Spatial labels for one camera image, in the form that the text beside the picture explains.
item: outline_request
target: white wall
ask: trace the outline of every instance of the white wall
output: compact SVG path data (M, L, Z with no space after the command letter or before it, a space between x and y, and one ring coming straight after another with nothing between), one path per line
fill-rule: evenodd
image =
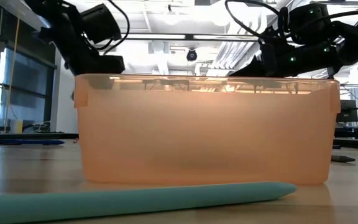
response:
M74 76L64 68L64 61L59 51L55 63L58 66L53 84L51 130L64 133L78 133L77 111L71 94L74 90Z

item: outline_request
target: window frame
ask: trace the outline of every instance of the window frame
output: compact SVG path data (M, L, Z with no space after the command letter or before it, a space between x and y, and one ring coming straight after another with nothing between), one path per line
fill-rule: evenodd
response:
M14 49L10 46L6 46L6 49L9 49L11 51L14 51ZM46 87L45 87L45 94L42 93L37 93L36 91L31 91L31 90L26 90L23 89L21 87L18 86L14 86L12 85L12 90L16 91L16 92L21 92L21 93L25 93L27 95L32 95L38 98L43 98L45 100L45 106L44 106L44 121L50 121L51 119L51 110L52 110L52 94L53 94L53 81L55 79L55 68L40 61L39 59L31 56L31 55L27 55L26 53L21 52L20 50L16 49L16 53L17 54L21 54L23 57L26 57L28 59L31 59L43 66L45 66L47 68L47 82L46 82ZM0 83L0 86L3 86L3 88L5 89L9 89L9 84L5 84L5 83Z

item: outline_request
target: glass wall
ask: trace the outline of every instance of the glass wall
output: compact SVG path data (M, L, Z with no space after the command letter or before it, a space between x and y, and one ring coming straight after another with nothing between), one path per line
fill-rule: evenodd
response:
M53 73L52 67L23 54L16 53L14 59L12 49L1 53L0 127L8 126L12 119L23 120L24 125L50 120ZM9 88L11 100L7 106Z

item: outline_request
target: orange plastic bin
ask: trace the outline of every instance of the orange plastic bin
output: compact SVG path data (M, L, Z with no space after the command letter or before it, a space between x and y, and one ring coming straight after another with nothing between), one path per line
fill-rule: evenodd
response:
M339 83L79 75L83 172L95 182L200 185L328 178Z

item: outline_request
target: wooden table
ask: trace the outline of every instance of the wooden table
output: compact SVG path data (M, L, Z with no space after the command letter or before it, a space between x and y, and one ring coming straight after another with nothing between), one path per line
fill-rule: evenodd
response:
M357 160L332 163L324 185L299 187L281 200L53 223L358 223L358 151L333 153ZM123 188L128 186L86 183L80 148L70 141L64 146L0 146L0 195Z

